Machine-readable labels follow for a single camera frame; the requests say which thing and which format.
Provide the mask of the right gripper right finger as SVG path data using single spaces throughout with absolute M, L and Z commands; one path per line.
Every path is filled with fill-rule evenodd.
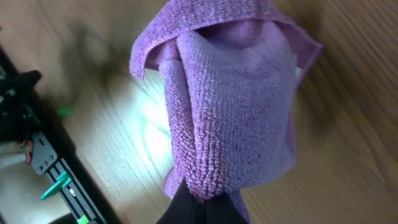
M 248 210 L 239 191 L 223 193 L 205 202 L 207 224 L 250 224 Z

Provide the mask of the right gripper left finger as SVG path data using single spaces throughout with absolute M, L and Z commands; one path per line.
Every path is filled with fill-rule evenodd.
M 202 207 L 190 192 L 187 181 L 182 180 L 168 209 L 157 224 L 201 224 Z

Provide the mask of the purple microfiber cloth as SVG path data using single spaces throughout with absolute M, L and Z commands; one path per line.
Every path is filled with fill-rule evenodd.
M 135 41 L 130 71 L 165 80 L 173 166 L 202 207 L 269 183 L 296 160 L 292 103 L 322 45 L 269 1 L 169 1 Z

